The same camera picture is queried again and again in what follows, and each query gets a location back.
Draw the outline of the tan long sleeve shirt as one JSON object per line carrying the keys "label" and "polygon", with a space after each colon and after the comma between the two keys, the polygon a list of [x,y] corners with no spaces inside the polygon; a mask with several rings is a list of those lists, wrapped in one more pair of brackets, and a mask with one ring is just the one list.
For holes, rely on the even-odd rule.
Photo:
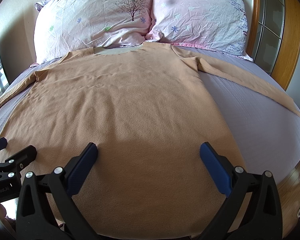
{"label": "tan long sleeve shirt", "polygon": [[235,166],[244,160],[199,73],[250,88],[293,117],[285,92],[232,64],[169,44],[146,42],[114,55],[67,53],[0,98],[22,90],[0,135],[0,162],[32,145],[35,174],[51,172],[90,142],[98,159],[74,201],[101,235],[161,239],[201,233],[224,202],[199,156],[202,143]]}

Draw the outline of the lavender bed sheet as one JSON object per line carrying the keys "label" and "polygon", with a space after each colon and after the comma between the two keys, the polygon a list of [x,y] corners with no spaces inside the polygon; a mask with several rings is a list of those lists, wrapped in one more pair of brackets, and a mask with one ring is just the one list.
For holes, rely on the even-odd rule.
{"label": "lavender bed sheet", "polygon": [[[285,92],[266,72],[251,61],[203,49],[185,48],[233,64]],[[300,116],[270,98],[227,79],[199,72],[205,87],[224,116],[247,169],[269,170],[279,184],[300,161]],[[33,83],[0,109],[0,133],[15,106]]]}

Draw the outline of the pink tree print pillow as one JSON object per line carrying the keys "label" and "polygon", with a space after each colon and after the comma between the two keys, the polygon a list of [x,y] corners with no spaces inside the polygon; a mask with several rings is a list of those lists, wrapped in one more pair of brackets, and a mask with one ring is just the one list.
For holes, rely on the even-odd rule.
{"label": "pink tree print pillow", "polygon": [[36,61],[89,47],[132,47],[146,39],[152,0],[42,0],[35,3]]}

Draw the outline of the pink floral pillow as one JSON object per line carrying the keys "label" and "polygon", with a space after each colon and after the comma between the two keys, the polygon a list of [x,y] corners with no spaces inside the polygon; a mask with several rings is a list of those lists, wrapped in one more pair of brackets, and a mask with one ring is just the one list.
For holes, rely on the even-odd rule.
{"label": "pink floral pillow", "polygon": [[153,0],[146,40],[251,60],[244,0]]}

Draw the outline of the wooden frame glass door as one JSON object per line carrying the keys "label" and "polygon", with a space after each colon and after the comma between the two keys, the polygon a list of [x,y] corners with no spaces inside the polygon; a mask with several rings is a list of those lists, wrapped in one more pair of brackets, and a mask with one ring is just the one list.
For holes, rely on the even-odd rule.
{"label": "wooden frame glass door", "polygon": [[253,0],[246,52],[286,90],[300,55],[300,2]]}

